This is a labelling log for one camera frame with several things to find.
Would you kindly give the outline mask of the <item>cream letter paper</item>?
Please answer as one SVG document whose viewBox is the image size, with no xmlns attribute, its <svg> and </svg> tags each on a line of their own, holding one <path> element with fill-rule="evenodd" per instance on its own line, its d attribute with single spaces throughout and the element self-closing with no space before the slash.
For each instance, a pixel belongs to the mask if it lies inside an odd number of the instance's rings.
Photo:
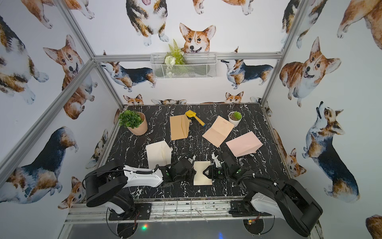
<svg viewBox="0 0 382 239">
<path fill-rule="evenodd" d="M 229 136 L 233 128 L 234 124 L 230 123 L 223 117 L 218 116 L 213 125 L 203 134 L 203 138 L 215 147 L 220 147 L 220 145 Z"/>
<path fill-rule="evenodd" d="M 210 166 L 210 161 L 196 161 L 194 163 L 194 170 L 196 174 L 194 176 L 194 186 L 207 186 L 212 185 L 212 180 L 203 174 L 203 171 Z"/>
</svg>

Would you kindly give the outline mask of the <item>white cream envelope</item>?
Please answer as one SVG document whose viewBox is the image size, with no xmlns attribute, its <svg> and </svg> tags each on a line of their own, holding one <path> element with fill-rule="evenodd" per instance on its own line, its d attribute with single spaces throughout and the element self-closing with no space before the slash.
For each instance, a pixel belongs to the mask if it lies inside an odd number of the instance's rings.
<svg viewBox="0 0 382 239">
<path fill-rule="evenodd" d="M 156 165 L 166 166 L 172 163 L 172 148 L 163 140 L 146 146 L 149 169 L 154 169 Z"/>
</svg>

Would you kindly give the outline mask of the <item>pink envelope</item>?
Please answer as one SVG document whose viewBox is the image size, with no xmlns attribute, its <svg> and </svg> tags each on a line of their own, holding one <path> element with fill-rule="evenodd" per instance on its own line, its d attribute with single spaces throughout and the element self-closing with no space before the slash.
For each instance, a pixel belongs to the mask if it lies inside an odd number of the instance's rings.
<svg viewBox="0 0 382 239">
<path fill-rule="evenodd" d="M 256 153 L 263 146 L 252 131 L 230 140 L 226 144 L 235 157 Z"/>
</svg>

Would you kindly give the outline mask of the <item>brown kraft envelope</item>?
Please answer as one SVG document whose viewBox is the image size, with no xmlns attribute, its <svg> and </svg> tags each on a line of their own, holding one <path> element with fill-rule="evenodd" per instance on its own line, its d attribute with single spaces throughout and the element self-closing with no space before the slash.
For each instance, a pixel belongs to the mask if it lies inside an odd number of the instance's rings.
<svg viewBox="0 0 382 239">
<path fill-rule="evenodd" d="M 187 138 L 191 120 L 184 114 L 170 117 L 171 140 Z"/>
</svg>

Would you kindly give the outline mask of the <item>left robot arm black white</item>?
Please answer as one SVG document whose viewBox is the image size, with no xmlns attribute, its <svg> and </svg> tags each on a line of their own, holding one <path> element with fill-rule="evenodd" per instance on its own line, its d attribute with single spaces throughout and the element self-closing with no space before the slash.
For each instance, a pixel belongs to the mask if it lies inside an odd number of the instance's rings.
<svg viewBox="0 0 382 239">
<path fill-rule="evenodd" d="M 196 156 L 187 153 L 178 161 L 154 169 L 134 168 L 121 161 L 111 161 L 85 176 L 86 206 L 105 206 L 118 215 L 132 217 L 136 213 L 132 196 L 122 194 L 127 187 L 170 187 L 193 179 Z"/>
</svg>

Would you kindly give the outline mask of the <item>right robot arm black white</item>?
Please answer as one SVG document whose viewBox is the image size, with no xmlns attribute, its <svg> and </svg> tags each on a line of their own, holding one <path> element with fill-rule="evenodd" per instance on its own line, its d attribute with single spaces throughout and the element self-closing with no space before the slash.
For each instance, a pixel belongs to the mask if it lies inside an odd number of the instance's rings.
<svg viewBox="0 0 382 239">
<path fill-rule="evenodd" d="M 239 166 L 230 153 L 218 151 L 203 174 L 211 180 L 226 180 L 247 191 L 238 203 L 231 204 L 233 217 L 272 215 L 284 219 L 300 236 L 308 237 L 323 213 L 320 205 L 294 180 L 276 180 Z"/>
</svg>

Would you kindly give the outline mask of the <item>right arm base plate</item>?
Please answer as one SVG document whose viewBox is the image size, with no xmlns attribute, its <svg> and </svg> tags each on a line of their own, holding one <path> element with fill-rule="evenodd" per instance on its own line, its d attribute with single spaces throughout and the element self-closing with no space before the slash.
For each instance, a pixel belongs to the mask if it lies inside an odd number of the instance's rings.
<svg viewBox="0 0 382 239">
<path fill-rule="evenodd" d="M 228 211 L 228 213 L 234 218 L 271 216 L 271 214 L 256 211 L 243 200 L 230 201 L 230 210 Z"/>
</svg>

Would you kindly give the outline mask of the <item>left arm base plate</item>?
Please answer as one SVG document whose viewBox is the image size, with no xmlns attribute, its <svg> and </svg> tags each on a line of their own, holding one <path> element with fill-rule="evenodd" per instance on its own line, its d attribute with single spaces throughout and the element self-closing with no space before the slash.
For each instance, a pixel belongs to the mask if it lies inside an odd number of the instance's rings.
<svg viewBox="0 0 382 239">
<path fill-rule="evenodd" d="M 132 210 L 128 212 L 117 214 L 115 211 L 111 210 L 109 212 L 109 221 L 134 221 L 136 220 L 149 220 L 151 214 L 152 204 L 151 203 L 139 203 L 135 204 Z"/>
</svg>

